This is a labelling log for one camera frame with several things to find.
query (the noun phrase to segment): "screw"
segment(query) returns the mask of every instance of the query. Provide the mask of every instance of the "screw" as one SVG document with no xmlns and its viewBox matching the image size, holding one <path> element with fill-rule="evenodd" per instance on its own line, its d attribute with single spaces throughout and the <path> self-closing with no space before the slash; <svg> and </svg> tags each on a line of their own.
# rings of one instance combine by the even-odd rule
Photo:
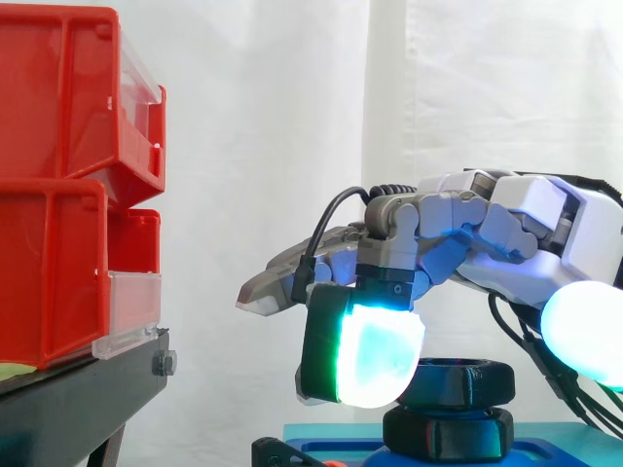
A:
<svg viewBox="0 0 623 467">
<path fill-rule="evenodd" d="M 280 467 L 280 466 L 281 466 L 281 459 L 279 459 L 276 455 L 269 458 L 269 463 L 267 467 Z"/>
<path fill-rule="evenodd" d="M 156 374 L 159 377 L 172 377 L 177 369 L 177 352 L 161 350 L 156 355 Z"/>
</svg>

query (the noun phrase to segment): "robotic hand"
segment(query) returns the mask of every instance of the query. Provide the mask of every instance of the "robotic hand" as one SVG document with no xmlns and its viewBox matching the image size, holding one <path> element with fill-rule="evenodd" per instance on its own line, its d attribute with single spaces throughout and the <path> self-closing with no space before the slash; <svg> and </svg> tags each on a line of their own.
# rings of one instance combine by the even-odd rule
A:
<svg viewBox="0 0 623 467">
<path fill-rule="evenodd" d="M 466 170 L 425 179 L 417 191 L 345 194 L 362 195 L 363 223 L 323 233 L 345 198 L 337 197 L 314 236 L 273 258 L 238 296 L 238 307 L 264 316 L 307 304 L 300 399 L 360 407 L 396 399 L 420 356 L 414 301 L 448 279 L 490 294 L 498 324 L 578 416 L 577 374 L 559 359 L 623 387 L 623 369 L 611 365 L 620 354 L 613 333 L 623 325 L 613 310 L 623 293 L 611 287 L 623 282 L 623 202 L 608 184 Z M 495 297 L 511 305 L 524 340 L 503 322 Z"/>
</svg>

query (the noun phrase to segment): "black bracket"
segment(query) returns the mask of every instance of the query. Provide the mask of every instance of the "black bracket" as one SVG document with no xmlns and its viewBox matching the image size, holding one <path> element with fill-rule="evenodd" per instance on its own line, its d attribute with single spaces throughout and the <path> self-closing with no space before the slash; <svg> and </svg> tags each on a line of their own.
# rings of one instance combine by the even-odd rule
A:
<svg viewBox="0 0 623 467">
<path fill-rule="evenodd" d="M 302 463 L 293 464 L 292 458 Z M 251 467 L 326 467 L 313 457 L 286 445 L 277 438 L 260 438 L 251 445 Z"/>
</svg>

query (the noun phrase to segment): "green light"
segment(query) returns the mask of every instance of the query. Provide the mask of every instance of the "green light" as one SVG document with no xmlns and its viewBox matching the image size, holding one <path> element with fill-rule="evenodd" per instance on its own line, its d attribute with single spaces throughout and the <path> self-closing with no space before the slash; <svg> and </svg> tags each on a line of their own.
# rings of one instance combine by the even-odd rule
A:
<svg viewBox="0 0 623 467">
<path fill-rule="evenodd" d="M 413 312 L 354 305 L 342 321 L 338 399 L 366 409 L 395 401 L 416 372 L 423 337 Z"/>
<path fill-rule="evenodd" d="M 604 386 L 623 387 L 623 291 L 573 282 L 556 292 L 541 317 L 541 334 L 565 364 Z"/>
</svg>

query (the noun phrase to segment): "black bolt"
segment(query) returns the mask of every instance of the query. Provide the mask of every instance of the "black bolt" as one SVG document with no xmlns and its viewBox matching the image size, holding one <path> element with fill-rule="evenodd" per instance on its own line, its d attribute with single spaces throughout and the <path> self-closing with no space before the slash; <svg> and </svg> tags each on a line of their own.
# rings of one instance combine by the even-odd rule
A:
<svg viewBox="0 0 623 467">
<path fill-rule="evenodd" d="M 281 459 L 279 459 L 276 455 L 269 458 L 269 463 L 267 467 L 281 467 Z"/>
</svg>

